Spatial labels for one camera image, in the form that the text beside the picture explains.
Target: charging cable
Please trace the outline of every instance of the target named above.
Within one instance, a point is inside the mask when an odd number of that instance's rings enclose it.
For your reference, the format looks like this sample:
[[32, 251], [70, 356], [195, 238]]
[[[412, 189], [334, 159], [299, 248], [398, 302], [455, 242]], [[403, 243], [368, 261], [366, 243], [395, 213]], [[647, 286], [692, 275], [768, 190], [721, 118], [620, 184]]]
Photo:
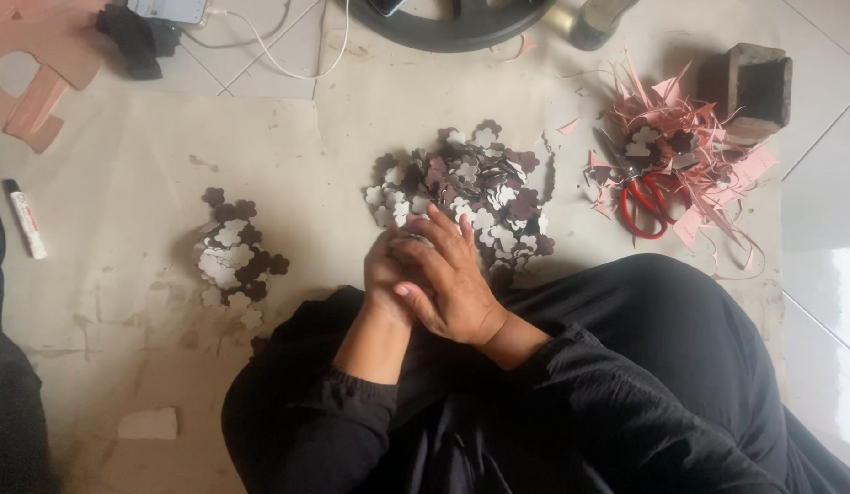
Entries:
[[[302, 14], [300, 14], [299, 17], [294, 19], [294, 22], [290, 23], [290, 26], [288, 26], [288, 28], [285, 29], [284, 32], [282, 32], [281, 34], [278, 35], [277, 39], [284, 36], [284, 34], [290, 28], [294, 27], [294, 25], [297, 24], [299, 22], [299, 20], [301, 18], [303, 18], [303, 16], [305, 16], [311, 10], [311, 8], [314, 7], [316, 4], [318, 4], [320, 1], [321, 0], [315, 0], [315, 2], [313, 2], [312, 5], [310, 5], [308, 9], [306, 9]], [[351, 3], [351, 0], [346, 0], [346, 32], [342, 37], [342, 48], [340, 48], [340, 54], [336, 55], [336, 60], [333, 61], [330, 68], [325, 70], [325, 72], [323, 74], [318, 74], [318, 75], [297, 75], [297, 74], [291, 74], [290, 72], [287, 72], [287, 70], [284, 67], [282, 67], [281, 65], [279, 65], [278, 62], [276, 62], [276, 59], [272, 57], [272, 54], [269, 52], [269, 49], [267, 48], [266, 44], [263, 42], [263, 39], [261, 38], [260, 34], [257, 32], [257, 29], [254, 27], [253, 24], [251, 24], [251, 21], [246, 19], [245, 16], [243, 16], [242, 14], [239, 14], [238, 12], [227, 11], [227, 10], [224, 10], [224, 9], [214, 9], [214, 8], [211, 8], [211, 7], [205, 9], [205, 11], [207, 13], [210, 13], [210, 14], [233, 16], [233, 17], [238, 17], [238, 18], [242, 19], [243, 21], [245, 21], [245, 24], [247, 24], [248, 27], [251, 28], [251, 32], [254, 33], [255, 38], [257, 38], [257, 41], [260, 43], [261, 47], [263, 47], [263, 52], [266, 54], [267, 57], [269, 57], [269, 61], [272, 62], [272, 64], [275, 65], [278, 70], [286, 73], [287, 75], [289, 75], [289, 76], [291, 76], [295, 79], [314, 80], [314, 79], [321, 79], [321, 77], [324, 77], [325, 75], [330, 74], [330, 71], [333, 70], [334, 67], [336, 67], [337, 63], [340, 62], [340, 59], [342, 58], [342, 54], [346, 51], [346, 44], [348, 43], [348, 6], [349, 6], [350, 3]]]

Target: black cloth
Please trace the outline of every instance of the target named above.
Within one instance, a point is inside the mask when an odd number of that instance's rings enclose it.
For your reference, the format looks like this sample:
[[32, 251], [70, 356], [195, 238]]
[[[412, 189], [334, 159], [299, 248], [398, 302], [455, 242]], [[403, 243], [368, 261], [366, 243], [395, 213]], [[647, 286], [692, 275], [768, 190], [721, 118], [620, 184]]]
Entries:
[[50, 468], [40, 379], [2, 331], [4, 228], [0, 217], [0, 493], [58, 492]]
[[330, 362], [362, 301], [305, 302], [227, 393], [252, 494], [850, 494], [850, 470], [781, 405], [754, 324], [673, 259], [504, 297], [554, 337], [512, 373], [417, 328], [397, 386], [344, 375]]

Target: white tile floor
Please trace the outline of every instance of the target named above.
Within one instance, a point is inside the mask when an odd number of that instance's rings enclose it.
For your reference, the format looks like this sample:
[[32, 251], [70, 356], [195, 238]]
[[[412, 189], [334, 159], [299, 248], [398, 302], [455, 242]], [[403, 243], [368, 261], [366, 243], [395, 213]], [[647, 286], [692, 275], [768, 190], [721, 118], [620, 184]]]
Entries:
[[[275, 32], [266, 38], [270, 53], [288, 70], [310, 75], [318, 66], [325, 0], [277, 37], [311, 1], [214, 6]], [[788, 406], [850, 466], [850, 0], [774, 0], [762, 8], [794, 62], [792, 123], [779, 135]], [[205, 44], [251, 39], [234, 17], [213, 17], [192, 35]], [[311, 98], [313, 82], [278, 73], [261, 52], [259, 45], [208, 49], [185, 37], [175, 57], [160, 61], [163, 79], [133, 84], [106, 69], [93, 85]]]

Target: red scissors handle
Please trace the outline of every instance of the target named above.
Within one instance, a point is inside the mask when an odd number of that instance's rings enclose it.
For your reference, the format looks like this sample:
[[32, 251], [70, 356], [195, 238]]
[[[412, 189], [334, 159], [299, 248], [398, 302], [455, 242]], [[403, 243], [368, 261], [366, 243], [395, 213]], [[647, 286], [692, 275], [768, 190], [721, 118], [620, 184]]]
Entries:
[[[650, 195], [654, 197], [656, 205], [644, 197], [638, 187], [638, 182], [635, 179], [632, 179], [628, 186], [620, 192], [620, 217], [623, 219], [623, 222], [626, 223], [626, 227], [633, 235], [646, 238], [648, 240], [660, 238], [665, 235], [666, 231], [669, 230], [670, 224], [675, 224], [675, 219], [669, 216], [669, 212], [665, 207], [665, 199], [654, 181], [654, 176], [655, 174], [649, 173], [642, 178], [642, 181], [644, 182], [644, 185], [647, 185], [650, 189]], [[661, 175], [660, 180], [665, 182], [666, 185], [672, 188], [672, 190], [678, 191], [681, 194], [684, 198], [684, 204], [688, 209], [693, 206], [690, 193], [687, 191], [686, 187], [684, 187], [674, 177]], [[632, 218], [632, 215], [629, 214], [628, 197], [630, 191], [632, 192], [633, 199], [635, 199], [642, 208], [646, 209], [651, 215], [653, 215], [654, 219], [657, 220], [659, 223], [659, 231], [656, 233], [648, 233], [638, 228], [635, 220]]]

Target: knee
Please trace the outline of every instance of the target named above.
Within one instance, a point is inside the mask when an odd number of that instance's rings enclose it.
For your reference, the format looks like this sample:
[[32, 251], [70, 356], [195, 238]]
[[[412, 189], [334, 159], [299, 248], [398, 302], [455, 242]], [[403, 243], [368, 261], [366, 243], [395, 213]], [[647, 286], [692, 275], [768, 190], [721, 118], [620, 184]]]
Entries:
[[662, 254], [635, 254], [619, 261], [617, 266], [627, 282], [645, 293], [685, 293], [712, 288], [716, 282], [691, 265]]

